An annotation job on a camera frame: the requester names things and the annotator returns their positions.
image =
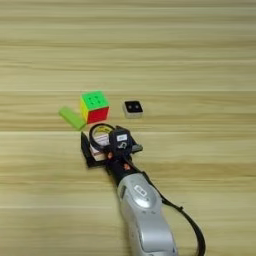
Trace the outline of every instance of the green foam block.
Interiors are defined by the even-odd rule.
[[[78,131],[80,131],[86,124],[85,121],[69,107],[61,108],[59,114]]]

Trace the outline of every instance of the table surface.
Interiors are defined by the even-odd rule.
[[[209,256],[256,251],[256,1],[0,0],[1,256],[128,256],[115,188],[59,116],[103,90],[134,162],[202,227]],[[140,100],[144,117],[125,119]],[[188,223],[164,208],[181,256]]]

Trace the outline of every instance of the black cable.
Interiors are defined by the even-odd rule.
[[[157,192],[159,193],[159,195],[162,198],[163,204],[168,205],[168,206],[174,208],[175,210],[177,210],[189,222],[189,224],[193,228],[196,238],[197,238],[197,256],[204,256],[205,251],[206,251],[205,239],[204,239],[203,232],[201,231],[200,227],[196,224],[196,222],[183,210],[182,206],[178,206],[178,205],[170,202],[166,197],[164,197],[163,194],[152,183],[152,181],[150,180],[150,178],[148,177],[148,175],[145,172],[142,172],[141,170],[139,170],[129,159],[124,158],[124,160],[133,169],[135,169],[137,172],[141,173],[145,177],[145,179],[148,181],[148,183],[157,190]]]

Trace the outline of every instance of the small black box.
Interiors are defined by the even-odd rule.
[[[125,101],[123,105],[124,113],[127,118],[142,117],[143,109],[139,101]]]

